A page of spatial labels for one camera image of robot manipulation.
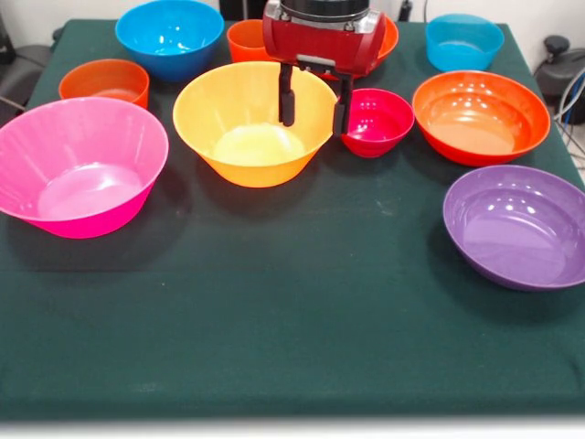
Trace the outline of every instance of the table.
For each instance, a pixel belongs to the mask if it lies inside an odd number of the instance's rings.
[[[112,21],[73,20],[30,106],[62,76],[126,58]],[[507,27],[492,70],[533,90]],[[423,25],[356,86],[410,99],[436,74]],[[213,61],[229,61],[225,38]],[[293,181],[221,179],[171,122],[171,154],[128,226],[66,241],[0,217],[5,420],[538,414],[585,411],[585,288],[520,294],[458,254],[442,198],[468,168],[418,129],[378,160],[331,140]],[[556,130],[516,163],[581,185]]]

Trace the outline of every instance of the blue bowl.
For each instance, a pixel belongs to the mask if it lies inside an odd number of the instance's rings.
[[[440,71],[486,70],[504,45],[504,32],[479,16],[449,14],[426,29],[427,56]]]
[[[157,0],[126,12],[116,24],[116,37],[153,76],[182,81],[205,70],[223,29],[223,17],[209,5]]]

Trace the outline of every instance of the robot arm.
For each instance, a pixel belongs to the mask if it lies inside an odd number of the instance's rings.
[[[328,73],[341,81],[333,131],[345,134],[353,76],[368,74],[378,57],[385,32],[381,13],[369,0],[269,0],[263,17],[264,44],[281,62],[279,116],[294,123],[293,66]]]

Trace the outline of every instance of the magenta bowl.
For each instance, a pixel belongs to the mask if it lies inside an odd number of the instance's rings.
[[[119,229],[142,208],[168,156],[147,110],[108,98],[52,102],[0,129],[0,211],[55,235]]]
[[[354,90],[347,134],[342,140],[352,153],[364,158],[384,155],[412,129],[414,111],[391,91]]]
[[[550,291],[585,282],[585,193],[559,177],[476,169],[453,183],[443,218],[469,264],[498,284]]]

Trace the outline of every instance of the bowl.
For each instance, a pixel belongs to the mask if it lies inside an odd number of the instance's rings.
[[[380,51],[378,52],[378,58],[376,59],[376,64],[374,65],[374,68],[372,69],[372,71],[377,69],[382,64],[382,62],[384,62],[386,60],[388,55],[392,52],[392,50],[394,50],[394,48],[396,48],[396,46],[399,43],[399,29],[398,29],[398,27],[390,18],[388,18],[388,16],[384,15],[384,18],[386,20],[386,30],[384,31],[384,40],[382,41],[382,47],[380,48]],[[325,75],[319,75],[319,76],[321,76],[325,80],[338,80],[337,77],[332,76],[332,75],[325,74]],[[354,75],[354,79],[358,79],[361,77],[362,77],[361,75]]]
[[[158,0],[126,12],[116,37],[133,59],[160,80],[191,80],[212,59],[224,20],[196,1]]]
[[[426,28],[427,57],[440,71],[486,70],[504,45],[504,32],[480,16],[449,14]]]
[[[545,104],[527,87],[484,71],[423,82],[412,107],[427,141],[466,166],[499,165],[539,146],[550,130]]]
[[[128,223],[168,155],[147,110],[110,98],[42,105],[0,128],[0,211],[55,235],[85,239]]]
[[[58,86],[61,99],[98,96],[148,108],[148,73],[125,59],[98,59],[67,73]]]
[[[559,177],[475,169],[447,192],[443,218],[465,259],[498,284],[548,291],[585,282],[585,194]]]
[[[191,81],[173,110],[185,143],[218,174],[244,187],[280,185],[299,174],[329,139],[337,98],[312,73],[292,72],[296,120],[278,122],[276,62],[249,61]]]
[[[396,146],[413,124],[412,107],[397,94],[379,89],[354,90],[349,127],[342,140],[355,155],[380,157]]]
[[[232,62],[272,61],[264,47],[262,20],[243,20],[228,29]]]

